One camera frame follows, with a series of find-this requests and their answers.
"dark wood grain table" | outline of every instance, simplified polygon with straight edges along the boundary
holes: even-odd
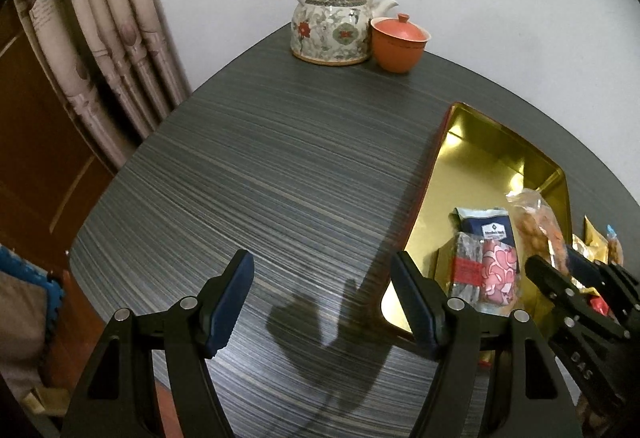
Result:
[[[229,345],[209,363],[237,436],[408,436],[435,363],[396,345],[370,306],[457,100],[560,164],[574,231],[585,214],[612,224],[638,272],[640,208],[539,110],[428,53],[404,76],[374,62],[302,62],[289,53],[288,26],[205,82],[147,139],[80,231],[72,271],[107,320],[122,306],[168,308],[247,248],[255,281]],[[161,356],[156,375],[168,384]],[[484,375],[477,384],[468,436]]]

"floral teapot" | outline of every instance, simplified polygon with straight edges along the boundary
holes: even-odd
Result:
[[[371,55],[369,21],[395,0],[298,0],[291,20],[291,51],[316,64],[345,66]]]

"gold tray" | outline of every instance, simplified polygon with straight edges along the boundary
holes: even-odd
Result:
[[[542,151],[511,129],[460,102],[449,108],[439,134],[433,165],[427,171],[422,195],[399,245],[411,255],[424,276],[433,277],[438,249],[457,230],[450,216],[454,208],[506,207],[505,195],[523,187],[540,192],[554,210],[566,242],[571,243],[564,171]],[[516,247],[522,248],[518,235],[514,235]],[[525,308],[537,314],[536,303],[546,299],[540,299],[538,289],[524,274],[520,285]],[[411,329],[390,282],[380,308],[384,319],[396,331],[410,335]]]

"silver screw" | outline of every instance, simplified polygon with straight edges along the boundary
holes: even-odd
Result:
[[[113,318],[117,321],[125,321],[129,318],[130,313],[131,312],[128,308],[120,308],[119,310],[116,310],[116,313],[113,314]]]
[[[447,301],[447,306],[457,312],[465,307],[465,302],[457,297],[452,297]]]
[[[195,297],[185,297],[180,301],[180,308],[185,310],[191,310],[191,308],[195,308],[198,305],[198,300]]]
[[[520,321],[521,323],[525,323],[529,320],[529,314],[526,313],[524,310],[516,310],[513,313],[513,316],[517,321]]]

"pink package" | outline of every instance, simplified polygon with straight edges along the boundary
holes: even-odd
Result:
[[[498,240],[484,240],[480,300],[499,306],[510,304],[516,288],[517,265],[515,248]]]

